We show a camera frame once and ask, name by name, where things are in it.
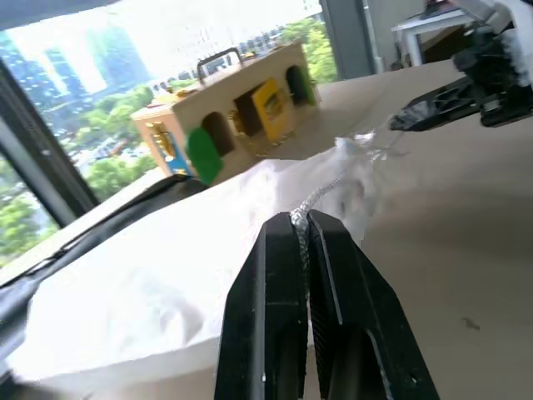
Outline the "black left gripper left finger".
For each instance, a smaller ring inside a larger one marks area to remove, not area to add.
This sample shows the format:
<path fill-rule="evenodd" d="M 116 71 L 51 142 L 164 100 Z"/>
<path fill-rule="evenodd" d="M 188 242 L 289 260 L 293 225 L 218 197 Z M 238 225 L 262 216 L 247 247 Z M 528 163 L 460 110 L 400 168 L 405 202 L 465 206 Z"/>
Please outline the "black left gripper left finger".
<path fill-rule="evenodd" d="M 232 284 L 217 360 L 216 399 L 300 399 L 308 318 L 296 230 L 267 220 Z"/>

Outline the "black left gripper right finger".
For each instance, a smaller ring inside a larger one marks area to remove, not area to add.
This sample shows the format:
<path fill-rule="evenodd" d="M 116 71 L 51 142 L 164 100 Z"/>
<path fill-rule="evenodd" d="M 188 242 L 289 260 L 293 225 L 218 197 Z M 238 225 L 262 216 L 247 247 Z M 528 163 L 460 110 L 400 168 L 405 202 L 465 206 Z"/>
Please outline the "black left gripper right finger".
<path fill-rule="evenodd" d="M 401 304 L 343 223 L 308 216 L 310 306 L 323 399 L 439 397 Z"/>

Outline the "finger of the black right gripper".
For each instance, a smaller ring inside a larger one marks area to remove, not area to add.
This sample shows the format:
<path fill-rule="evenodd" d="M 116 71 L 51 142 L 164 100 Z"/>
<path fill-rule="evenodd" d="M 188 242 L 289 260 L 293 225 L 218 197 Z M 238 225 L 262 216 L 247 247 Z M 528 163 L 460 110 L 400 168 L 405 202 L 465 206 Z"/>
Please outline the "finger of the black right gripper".
<path fill-rule="evenodd" d="M 479 112 L 474 85 L 468 77 L 423 94 L 394 114 L 392 131 L 424 132 Z"/>

